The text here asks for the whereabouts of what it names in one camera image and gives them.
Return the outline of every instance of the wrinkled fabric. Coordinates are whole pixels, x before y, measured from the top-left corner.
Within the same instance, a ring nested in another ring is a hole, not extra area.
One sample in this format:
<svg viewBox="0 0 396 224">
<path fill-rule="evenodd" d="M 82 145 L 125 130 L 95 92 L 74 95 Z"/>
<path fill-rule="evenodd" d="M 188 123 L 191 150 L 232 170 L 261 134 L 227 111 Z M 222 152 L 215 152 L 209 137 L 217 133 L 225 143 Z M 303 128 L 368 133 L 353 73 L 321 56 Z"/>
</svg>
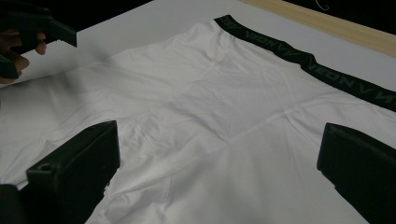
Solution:
<svg viewBox="0 0 396 224">
<path fill-rule="evenodd" d="M 317 170 L 323 128 L 396 146 L 394 112 L 214 21 L 0 93 L 0 182 L 20 188 L 56 147 L 117 121 L 121 166 L 89 224 L 366 223 Z"/>
</svg>

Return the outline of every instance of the finger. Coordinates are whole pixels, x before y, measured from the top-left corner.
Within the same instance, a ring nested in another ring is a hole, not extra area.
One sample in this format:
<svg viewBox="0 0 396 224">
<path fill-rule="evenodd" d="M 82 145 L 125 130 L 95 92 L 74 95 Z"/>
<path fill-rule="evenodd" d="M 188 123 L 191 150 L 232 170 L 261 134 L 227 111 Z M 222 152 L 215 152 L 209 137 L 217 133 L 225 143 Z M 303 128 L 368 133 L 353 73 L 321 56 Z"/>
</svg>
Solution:
<svg viewBox="0 0 396 224">
<path fill-rule="evenodd" d="M 10 84 L 13 83 L 15 80 L 17 79 L 0 77 L 0 84 Z"/>
<path fill-rule="evenodd" d="M 37 40 L 38 40 L 38 42 L 37 42 L 37 47 L 35 47 L 35 51 L 36 51 L 38 54 L 43 55 L 43 54 L 46 53 L 47 44 L 46 44 L 46 42 L 44 41 L 45 39 L 46 39 L 46 35 L 45 35 L 44 33 L 42 33 L 42 32 L 38 32 L 38 33 L 37 33 Z"/>
<path fill-rule="evenodd" d="M 47 50 L 46 42 L 44 42 L 44 40 L 39 40 L 38 44 L 37 44 L 37 47 L 35 47 L 35 51 L 38 54 L 44 55 L 46 53 L 46 50 Z"/>
<path fill-rule="evenodd" d="M 17 30 L 9 29 L 0 34 L 0 43 L 2 53 L 7 52 L 10 48 L 22 44 L 20 33 Z"/>
<path fill-rule="evenodd" d="M 8 51 L 5 56 L 10 60 L 14 61 L 18 75 L 21 75 L 21 71 L 29 66 L 29 60 L 12 50 Z"/>
</svg>

